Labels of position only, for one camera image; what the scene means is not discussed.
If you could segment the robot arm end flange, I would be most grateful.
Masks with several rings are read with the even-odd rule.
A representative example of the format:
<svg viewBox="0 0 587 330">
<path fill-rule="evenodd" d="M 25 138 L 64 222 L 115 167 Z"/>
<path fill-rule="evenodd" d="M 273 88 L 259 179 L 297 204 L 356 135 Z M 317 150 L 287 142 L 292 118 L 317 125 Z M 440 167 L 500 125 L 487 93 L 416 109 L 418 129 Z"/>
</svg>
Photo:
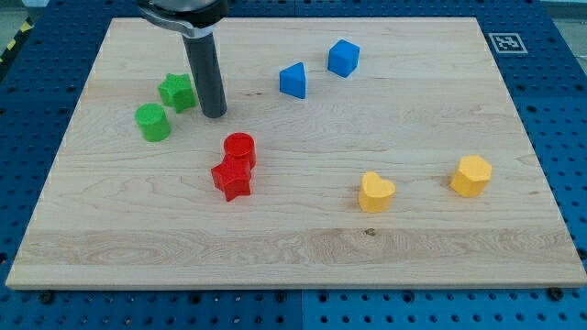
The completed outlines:
<svg viewBox="0 0 587 330">
<path fill-rule="evenodd" d="M 151 24 L 199 39 L 213 32 L 229 12 L 228 0 L 137 0 L 139 13 Z"/>
</svg>

